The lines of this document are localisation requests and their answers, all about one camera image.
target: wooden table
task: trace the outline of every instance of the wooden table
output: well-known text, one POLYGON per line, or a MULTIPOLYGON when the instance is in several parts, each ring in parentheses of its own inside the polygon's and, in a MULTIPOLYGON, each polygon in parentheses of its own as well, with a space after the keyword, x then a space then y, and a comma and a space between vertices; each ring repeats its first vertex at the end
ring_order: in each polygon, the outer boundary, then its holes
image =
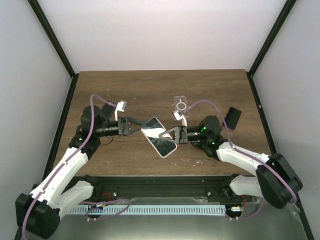
MULTIPOLYGON (((120 117, 131 116, 147 121, 157 117, 165 128, 177 125, 171 112, 174 96, 186 96, 190 104, 207 99, 214 102, 222 114, 230 107, 242 111, 232 141, 249 150, 270 154, 264 129, 244 70, 157 70, 157 71, 86 71, 81 72, 55 159, 62 158, 75 135, 80 117, 90 105, 90 95, 106 100, 127 102, 120 117)), ((95 105, 103 103, 95 100, 95 105)), ((207 103, 190 111, 189 126, 196 126, 207 115, 218 115, 207 103)), ((139 131, 131 136, 102 138, 101 146, 78 176, 176 176, 247 174, 232 164, 208 158, 200 149, 184 144, 166 158, 161 158, 139 131)))

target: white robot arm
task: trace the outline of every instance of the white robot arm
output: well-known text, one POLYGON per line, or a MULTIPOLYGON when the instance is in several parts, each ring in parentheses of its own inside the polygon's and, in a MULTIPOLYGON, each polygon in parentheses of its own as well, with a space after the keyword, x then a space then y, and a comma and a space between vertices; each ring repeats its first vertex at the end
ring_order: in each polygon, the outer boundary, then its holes
POLYGON ((218 161, 236 165, 253 176, 236 176, 229 187, 235 195, 249 195, 265 198, 275 208, 282 209, 303 184, 287 160, 281 154, 256 153, 231 143, 221 136, 222 126, 216 116, 206 116, 198 126, 187 126, 184 113, 172 113, 181 126, 175 126, 161 133, 159 138, 176 144, 191 144, 218 161))
POLYGON ((16 199, 18 226, 22 227, 25 224, 28 231, 47 239, 56 231, 60 220, 72 208, 92 196, 95 181, 90 176, 84 177, 66 192, 63 191, 98 149, 101 144, 100 137, 127 136, 144 126, 142 121, 134 118, 118 117, 117 112, 124 111, 126 102, 121 101, 116 108, 114 106, 105 104, 100 109, 92 105, 83 110, 81 125, 77 128, 60 162, 29 195, 22 193, 16 199), (116 120, 110 121, 109 118, 114 110, 116 120))

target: black metal frame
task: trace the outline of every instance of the black metal frame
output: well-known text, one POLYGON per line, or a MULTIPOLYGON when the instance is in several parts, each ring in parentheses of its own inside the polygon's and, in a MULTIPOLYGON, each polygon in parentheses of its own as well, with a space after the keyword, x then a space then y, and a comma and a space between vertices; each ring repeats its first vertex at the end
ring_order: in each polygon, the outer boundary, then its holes
MULTIPOLYGON (((261 62, 263 61, 265 55, 267 54, 270 46, 272 45, 274 39, 276 38, 279 30, 284 24, 287 16, 289 15, 296 1, 297 0, 286 1, 269 35, 267 36, 260 52, 258 53, 251 69, 249 70, 249 72, 247 72, 247 77, 252 90, 252 94, 253 94, 253 97, 260 115, 260 119, 262 121, 263 129, 267 138, 267 142, 272 154, 276 153, 277 149, 273 141, 273 138, 268 126, 268 122, 266 120, 266 116, 259 99, 259 95, 254 83, 253 76, 256 73, 261 62)), ((54 136, 48 161, 44 170, 44 174, 42 178, 44 180, 46 176, 53 169, 53 164, 57 155, 58 147, 62 137, 62 132, 66 123, 66 119, 67 119, 70 104, 73 98, 73 94, 76 89, 76 83, 77 83, 79 74, 76 74, 75 71, 73 70, 64 50, 62 49, 38 1, 28 0, 28 2, 30 3, 30 6, 32 7, 35 15, 40 21, 44 31, 46 32, 48 38, 50 39, 52 45, 54 46, 57 54, 59 55, 62 63, 64 64, 66 70, 68 71, 72 79, 70 83, 69 91, 66 97, 66 101, 64 103, 62 114, 59 120, 59 124, 54 136)), ((108 186, 110 186, 110 188, 112 188, 110 189, 110 191, 118 191, 119 189, 121 189, 118 192, 119 195, 131 197, 131 198, 145 197, 145 196, 165 197, 168 194, 168 192, 170 192, 171 194, 172 193, 175 194, 177 197, 203 197, 210 190, 210 188, 216 188, 217 186, 221 186, 221 184, 223 184, 223 181, 225 181, 226 178, 228 178, 228 176, 225 176, 225 177, 221 177, 221 176, 99 177, 99 179, 103 184, 107 184, 108 186)), ((69 187, 74 185, 75 182, 78 180, 79 180, 79 177, 74 177, 70 182, 69 187)), ((217 200, 216 197, 217 196, 212 198, 212 201, 216 201, 217 200)), ((307 235, 307 238, 309 240, 313 240, 314 237, 311 232, 311 229, 310 229, 310 226, 309 226, 307 217, 305 215, 304 209, 302 207, 299 196, 298 196, 298 201, 296 205, 300 208, 299 214, 300 214, 300 218, 301 218, 305 233, 307 235)), ((19 228, 15 236, 15 240, 19 240, 21 239, 21 237, 22 237, 21 229, 19 228)))

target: white cable tray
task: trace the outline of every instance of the white cable tray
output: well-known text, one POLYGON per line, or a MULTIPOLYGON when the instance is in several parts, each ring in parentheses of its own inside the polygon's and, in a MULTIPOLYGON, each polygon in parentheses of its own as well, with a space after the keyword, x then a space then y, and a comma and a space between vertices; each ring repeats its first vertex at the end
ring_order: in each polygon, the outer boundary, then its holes
MULTIPOLYGON (((68 214, 84 215, 89 205, 77 205, 68 214)), ((125 205, 109 205, 103 209, 93 209, 90 215, 113 215, 123 210, 125 205)), ((224 216, 224 205, 131 205, 121 215, 207 215, 224 216)))

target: phone screen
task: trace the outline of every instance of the phone screen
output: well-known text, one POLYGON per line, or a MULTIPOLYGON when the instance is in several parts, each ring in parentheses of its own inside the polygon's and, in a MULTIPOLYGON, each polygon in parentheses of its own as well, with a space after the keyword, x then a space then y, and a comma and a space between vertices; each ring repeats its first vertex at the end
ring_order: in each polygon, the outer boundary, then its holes
POLYGON ((156 117, 147 121, 141 131, 162 158, 167 157, 177 149, 177 145, 174 142, 159 138, 159 134, 166 131, 166 129, 156 117))

